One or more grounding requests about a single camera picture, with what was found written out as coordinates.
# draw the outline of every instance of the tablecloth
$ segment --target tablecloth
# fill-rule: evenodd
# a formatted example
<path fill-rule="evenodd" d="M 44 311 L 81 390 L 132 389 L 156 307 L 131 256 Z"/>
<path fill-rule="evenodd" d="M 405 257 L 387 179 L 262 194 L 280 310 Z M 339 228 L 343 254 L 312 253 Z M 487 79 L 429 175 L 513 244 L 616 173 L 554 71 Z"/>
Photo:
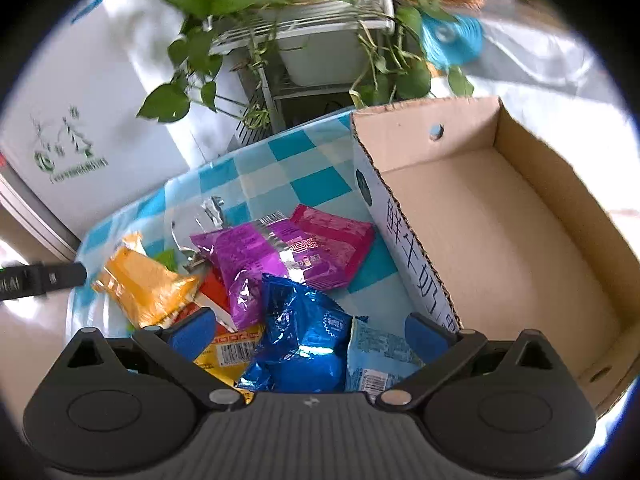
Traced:
<path fill-rule="evenodd" d="M 291 215 L 299 203 L 372 222 L 354 183 L 349 113 L 299 126 L 172 178 L 91 229 L 76 257 L 86 267 L 88 280 L 69 297 L 66 338 L 83 326 L 98 327 L 108 337 L 127 336 L 131 326 L 126 318 L 107 295 L 92 291 L 91 280 L 125 234 L 141 232 L 150 256 L 177 249 L 172 219 L 210 196 L 223 199 L 232 224 L 276 210 Z M 413 310 L 378 232 L 348 288 L 330 295 L 352 316 L 369 316 L 370 323 L 396 335 L 404 333 L 404 318 Z"/>

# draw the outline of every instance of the dark blue foil wrapper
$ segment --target dark blue foil wrapper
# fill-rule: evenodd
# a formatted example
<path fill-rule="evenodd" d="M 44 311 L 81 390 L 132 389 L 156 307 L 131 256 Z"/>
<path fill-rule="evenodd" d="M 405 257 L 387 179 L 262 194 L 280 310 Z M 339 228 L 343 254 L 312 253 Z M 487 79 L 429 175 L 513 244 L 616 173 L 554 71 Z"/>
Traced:
<path fill-rule="evenodd" d="M 327 295 L 265 273 L 265 330 L 238 386 L 254 392 L 342 392 L 351 316 Z"/>

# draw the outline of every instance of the cardboard box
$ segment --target cardboard box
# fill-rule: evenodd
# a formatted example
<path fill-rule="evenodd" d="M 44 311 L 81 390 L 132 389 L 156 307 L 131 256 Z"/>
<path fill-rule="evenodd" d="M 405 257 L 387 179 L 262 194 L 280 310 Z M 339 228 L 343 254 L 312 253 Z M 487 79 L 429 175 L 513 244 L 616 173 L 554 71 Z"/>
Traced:
<path fill-rule="evenodd" d="M 571 166 L 498 98 L 351 120 L 356 181 L 416 310 L 489 339 L 542 330 L 606 412 L 640 370 L 640 265 Z"/>

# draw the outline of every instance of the barcode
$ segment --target barcode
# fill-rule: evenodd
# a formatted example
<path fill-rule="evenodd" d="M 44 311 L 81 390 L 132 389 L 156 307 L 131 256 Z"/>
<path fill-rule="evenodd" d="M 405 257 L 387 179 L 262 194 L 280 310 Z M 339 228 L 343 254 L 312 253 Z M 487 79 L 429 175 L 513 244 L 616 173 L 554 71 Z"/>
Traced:
<path fill-rule="evenodd" d="M 263 216 L 259 221 L 264 225 L 271 225 L 279 222 L 280 220 L 284 220 L 285 218 L 286 216 L 284 216 L 280 211 L 276 211 L 270 215 Z"/>
<path fill-rule="evenodd" d="M 248 363 L 254 356 L 255 341 L 244 341 L 241 343 L 229 343 L 218 345 L 218 364 L 220 366 L 233 366 Z"/>
<path fill-rule="evenodd" d="M 379 394 L 385 391 L 386 379 L 388 377 L 389 374 L 385 374 L 384 372 L 363 368 L 359 390 L 361 392 L 367 392 L 369 399 L 373 402 Z"/>

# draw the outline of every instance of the pink snack package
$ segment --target pink snack package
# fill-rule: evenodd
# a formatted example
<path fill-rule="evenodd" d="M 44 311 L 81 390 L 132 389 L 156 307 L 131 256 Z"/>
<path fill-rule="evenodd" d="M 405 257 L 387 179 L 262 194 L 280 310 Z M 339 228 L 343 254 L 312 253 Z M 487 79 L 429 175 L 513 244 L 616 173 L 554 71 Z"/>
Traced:
<path fill-rule="evenodd" d="M 366 258 L 376 231 L 373 224 L 343 218 L 299 204 L 291 221 L 313 235 L 318 247 L 344 269 L 349 283 Z"/>
<path fill-rule="evenodd" d="M 192 235 L 191 241 L 222 272 L 231 318 L 238 330 L 262 319 L 263 272 L 319 290 L 348 282 L 342 267 L 279 212 L 222 231 Z"/>

